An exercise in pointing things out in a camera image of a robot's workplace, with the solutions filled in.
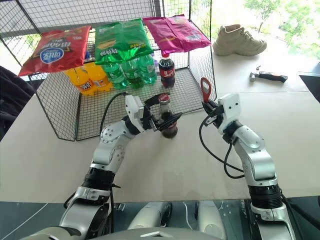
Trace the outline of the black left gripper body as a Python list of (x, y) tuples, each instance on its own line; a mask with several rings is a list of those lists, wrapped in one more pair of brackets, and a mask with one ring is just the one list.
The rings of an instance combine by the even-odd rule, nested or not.
[(143, 117), (140, 119), (142, 122), (142, 127), (144, 130), (153, 130), (156, 132), (158, 130), (158, 120), (151, 113), (151, 110), (148, 106), (143, 108)]

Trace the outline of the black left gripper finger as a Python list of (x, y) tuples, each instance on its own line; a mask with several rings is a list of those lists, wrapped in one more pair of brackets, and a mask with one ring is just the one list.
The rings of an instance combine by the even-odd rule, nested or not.
[(182, 112), (171, 114), (170, 112), (163, 113), (165, 118), (160, 117), (158, 120), (158, 131), (163, 131), (171, 127), (183, 115)]
[(162, 94), (159, 93), (159, 94), (156, 94), (154, 96), (152, 96), (151, 98), (147, 99), (144, 101), (144, 105), (145, 107), (150, 110), (152, 106), (154, 105), (159, 105), (160, 101), (159, 101), (159, 97), (161, 96)]

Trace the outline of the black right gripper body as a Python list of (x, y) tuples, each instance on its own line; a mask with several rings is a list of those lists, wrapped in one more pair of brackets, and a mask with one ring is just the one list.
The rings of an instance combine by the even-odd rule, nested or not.
[(208, 119), (205, 120), (204, 125), (208, 126), (210, 124), (213, 124), (214, 126), (220, 126), (223, 122), (223, 113), (224, 113), (224, 107), (222, 105), (212, 108), (211, 115), (208, 115)]

